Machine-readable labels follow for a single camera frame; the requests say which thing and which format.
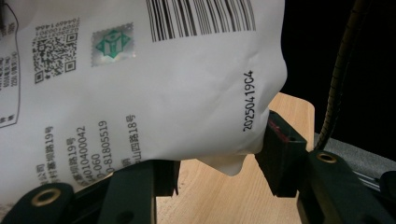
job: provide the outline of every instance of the white plastic package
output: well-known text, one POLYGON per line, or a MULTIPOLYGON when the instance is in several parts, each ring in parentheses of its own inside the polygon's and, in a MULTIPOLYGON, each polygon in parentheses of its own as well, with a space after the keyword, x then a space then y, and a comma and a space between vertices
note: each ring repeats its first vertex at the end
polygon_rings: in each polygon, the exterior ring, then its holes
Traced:
POLYGON ((26 192, 75 191, 147 160, 227 175, 262 148, 287 72, 284 1, 6 0, 0 220, 26 192))

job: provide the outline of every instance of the dark background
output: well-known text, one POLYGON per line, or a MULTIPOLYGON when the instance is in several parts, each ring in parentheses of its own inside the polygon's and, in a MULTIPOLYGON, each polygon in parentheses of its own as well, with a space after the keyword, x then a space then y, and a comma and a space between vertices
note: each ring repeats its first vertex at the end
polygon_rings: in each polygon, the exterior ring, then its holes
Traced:
MULTIPOLYGON (((354 1, 286 0, 281 92, 315 107, 315 132, 326 114, 332 70, 354 1)), ((396 161, 393 80, 396 1, 374 0, 350 59, 341 114, 332 138, 396 161)))

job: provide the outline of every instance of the metal ring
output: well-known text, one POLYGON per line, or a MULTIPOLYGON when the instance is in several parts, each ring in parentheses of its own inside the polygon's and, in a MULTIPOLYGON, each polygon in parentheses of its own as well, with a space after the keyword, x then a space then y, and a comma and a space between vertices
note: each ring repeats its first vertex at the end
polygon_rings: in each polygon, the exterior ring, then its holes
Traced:
POLYGON ((324 152, 318 153, 317 158, 318 158, 318 160, 324 161, 327 163, 336 163, 337 162, 337 159, 334 156, 324 153, 324 152))
POLYGON ((49 203, 53 203, 61 196, 61 191, 59 189, 44 189, 32 199, 32 205, 36 207, 41 207, 49 203), (51 194, 48 198, 40 199, 45 194, 51 194))

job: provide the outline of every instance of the wire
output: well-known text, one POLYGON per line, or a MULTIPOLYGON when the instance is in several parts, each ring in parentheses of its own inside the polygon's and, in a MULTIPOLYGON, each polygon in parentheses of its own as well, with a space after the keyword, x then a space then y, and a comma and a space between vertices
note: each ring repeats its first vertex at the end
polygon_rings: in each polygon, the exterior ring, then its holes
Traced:
POLYGON ((363 27, 373 0, 355 0, 349 14, 340 49, 338 50, 335 66, 332 71, 332 83, 329 92, 325 120, 320 130, 320 135, 314 150, 323 150, 334 131, 341 109, 344 80, 352 52, 358 42, 358 37, 363 27))

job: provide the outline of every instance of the qr code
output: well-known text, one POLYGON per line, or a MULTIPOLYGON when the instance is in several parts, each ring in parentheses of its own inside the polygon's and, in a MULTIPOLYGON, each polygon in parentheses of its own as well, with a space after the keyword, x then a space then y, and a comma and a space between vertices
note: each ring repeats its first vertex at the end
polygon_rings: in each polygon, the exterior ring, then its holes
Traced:
POLYGON ((76 70, 77 40, 73 33, 34 41, 35 84, 76 70))

